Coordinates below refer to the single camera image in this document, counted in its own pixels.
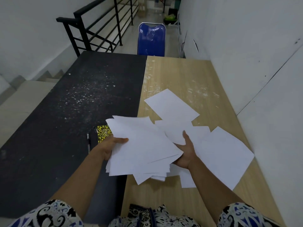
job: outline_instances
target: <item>patterned shirt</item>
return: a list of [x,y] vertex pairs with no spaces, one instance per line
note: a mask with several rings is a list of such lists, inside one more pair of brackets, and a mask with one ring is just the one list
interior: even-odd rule
[[[74,209],[60,200],[51,200],[24,216],[18,218],[8,227],[82,227],[83,222]],[[164,205],[156,210],[131,204],[128,216],[116,217],[108,227],[200,227],[188,216],[170,215]],[[234,203],[227,206],[221,213],[218,227],[276,227],[274,221],[264,217],[251,206]]]

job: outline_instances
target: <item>railing post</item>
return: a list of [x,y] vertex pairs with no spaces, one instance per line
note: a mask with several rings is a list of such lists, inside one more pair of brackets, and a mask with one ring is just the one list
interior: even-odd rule
[[164,7],[163,7],[163,13],[164,13],[164,10],[165,10],[165,1],[166,1],[166,0],[164,0]]
[[78,17],[78,26],[86,50],[91,51],[92,50],[91,44],[89,43],[89,38],[87,37],[86,30],[81,17]]
[[132,0],[131,0],[131,25],[134,25],[132,22]]
[[121,38],[121,31],[120,31],[120,22],[119,22],[119,13],[118,13],[118,5],[117,5],[117,0],[114,0],[115,3],[115,11],[116,11],[116,19],[117,19],[117,26],[118,26],[118,34],[119,34],[119,41],[120,41],[120,46],[122,46],[122,38]]
[[68,35],[68,37],[69,37],[69,39],[71,41],[71,45],[73,46],[73,48],[75,50],[75,53],[77,54],[77,57],[79,57],[80,56],[80,52],[79,52],[79,49],[77,47],[76,41],[74,39],[74,36],[73,36],[73,34],[71,32],[71,29],[70,29],[70,27],[69,27],[69,25],[67,23],[63,23],[63,25],[64,25],[65,30],[67,32],[67,35]]

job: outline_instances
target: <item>pen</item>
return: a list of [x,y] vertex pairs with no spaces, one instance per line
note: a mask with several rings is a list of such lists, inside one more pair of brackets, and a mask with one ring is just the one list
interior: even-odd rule
[[90,153],[90,151],[91,151],[91,145],[90,145],[91,141],[89,139],[89,133],[86,134],[86,140],[87,140],[87,149]]

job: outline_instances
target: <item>forearm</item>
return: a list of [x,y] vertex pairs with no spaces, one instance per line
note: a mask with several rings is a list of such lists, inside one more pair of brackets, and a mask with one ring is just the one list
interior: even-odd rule
[[94,194],[103,160],[104,156],[98,150],[93,149],[51,199],[68,203],[83,219]]
[[214,176],[198,157],[190,162],[188,169],[215,223],[218,222],[219,215],[226,206],[243,202],[241,198]]

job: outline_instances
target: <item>blue chair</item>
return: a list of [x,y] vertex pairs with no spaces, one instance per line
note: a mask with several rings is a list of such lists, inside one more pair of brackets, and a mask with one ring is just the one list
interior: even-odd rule
[[138,55],[164,57],[166,28],[163,24],[141,23],[138,30]]

